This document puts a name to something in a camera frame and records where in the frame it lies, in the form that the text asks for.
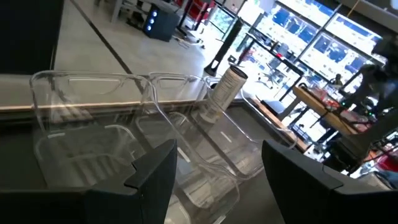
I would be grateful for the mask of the wooden workbench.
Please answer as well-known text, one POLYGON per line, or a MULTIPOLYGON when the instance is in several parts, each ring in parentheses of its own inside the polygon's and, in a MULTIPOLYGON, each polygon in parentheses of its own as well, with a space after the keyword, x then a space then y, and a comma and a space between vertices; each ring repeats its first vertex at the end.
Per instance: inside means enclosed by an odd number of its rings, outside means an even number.
POLYGON ((329 112, 325 105, 318 99, 312 96, 307 90, 302 87, 293 87, 294 95, 302 102, 304 102, 311 110, 314 110, 319 115, 325 115, 324 119, 334 129, 339 131, 342 135, 358 134, 357 129, 351 127, 349 123, 343 121, 342 118, 329 112))

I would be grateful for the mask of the red tool cart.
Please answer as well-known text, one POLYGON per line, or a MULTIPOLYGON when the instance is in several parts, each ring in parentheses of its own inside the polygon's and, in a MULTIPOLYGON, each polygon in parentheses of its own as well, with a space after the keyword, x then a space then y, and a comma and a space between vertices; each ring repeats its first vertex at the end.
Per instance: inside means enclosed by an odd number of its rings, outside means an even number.
POLYGON ((210 3, 202 2, 201 0, 193 0, 193 4, 190 7, 188 16, 195 22, 204 21, 208 18, 210 10, 215 7, 215 2, 210 3))

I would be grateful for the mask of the black divider panel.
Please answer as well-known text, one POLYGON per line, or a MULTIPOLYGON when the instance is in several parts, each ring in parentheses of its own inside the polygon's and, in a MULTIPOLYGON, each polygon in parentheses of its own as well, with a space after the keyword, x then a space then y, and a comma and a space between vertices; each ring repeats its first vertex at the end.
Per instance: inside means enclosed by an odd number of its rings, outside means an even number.
POLYGON ((52 70, 65 0, 0 0, 0 73, 52 70))

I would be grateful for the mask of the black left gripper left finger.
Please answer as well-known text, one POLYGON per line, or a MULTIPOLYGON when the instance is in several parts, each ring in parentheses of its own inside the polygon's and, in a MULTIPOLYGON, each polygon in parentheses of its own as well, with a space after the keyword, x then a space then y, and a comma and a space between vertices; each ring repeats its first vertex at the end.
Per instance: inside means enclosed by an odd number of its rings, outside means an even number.
POLYGON ((163 224, 176 166, 169 139, 92 187, 0 189, 0 224, 163 224))

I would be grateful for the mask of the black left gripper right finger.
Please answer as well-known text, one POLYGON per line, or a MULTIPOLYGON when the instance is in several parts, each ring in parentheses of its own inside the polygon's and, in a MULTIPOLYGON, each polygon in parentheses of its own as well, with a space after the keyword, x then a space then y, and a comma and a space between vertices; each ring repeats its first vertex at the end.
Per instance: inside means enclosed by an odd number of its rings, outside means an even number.
POLYGON ((262 143, 285 224, 398 224, 398 190, 343 175, 273 140, 262 143))

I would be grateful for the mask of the black floor stand post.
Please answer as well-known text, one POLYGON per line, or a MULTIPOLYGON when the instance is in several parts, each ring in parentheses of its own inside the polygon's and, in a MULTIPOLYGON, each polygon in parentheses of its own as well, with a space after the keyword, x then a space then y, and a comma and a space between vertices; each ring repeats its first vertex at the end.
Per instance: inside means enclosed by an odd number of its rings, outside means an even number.
POLYGON ((243 26, 243 21, 240 17, 236 19, 234 22, 232 29, 230 30, 229 34, 225 38, 223 44, 221 45, 220 49, 217 51, 214 59, 204 68, 204 71, 212 77, 216 76, 217 69, 223 60, 224 56, 228 52, 229 48, 232 46, 234 40, 237 38, 239 32, 241 31, 243 26))

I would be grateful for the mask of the computer tower with blue lights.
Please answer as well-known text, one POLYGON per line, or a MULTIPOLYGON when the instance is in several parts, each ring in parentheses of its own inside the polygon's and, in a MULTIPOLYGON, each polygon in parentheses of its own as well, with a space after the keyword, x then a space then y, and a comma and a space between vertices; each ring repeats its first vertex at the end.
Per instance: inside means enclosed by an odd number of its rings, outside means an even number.
POLYGON ((151 4, 142 26, 143 33, 151 39, 169 42, 180 17, 170 4, 151 4))

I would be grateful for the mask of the white slim drink can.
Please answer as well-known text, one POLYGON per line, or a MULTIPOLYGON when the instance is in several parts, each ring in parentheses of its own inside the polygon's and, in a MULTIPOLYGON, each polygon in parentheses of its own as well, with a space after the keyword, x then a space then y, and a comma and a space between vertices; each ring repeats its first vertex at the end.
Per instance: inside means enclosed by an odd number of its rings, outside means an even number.
POLYGON ((235 65, 231 65, 213 89, 208 91, 206 101, 200 108, 200 116, 214 123, 234 100, 246 83, 248 76, 235 65))

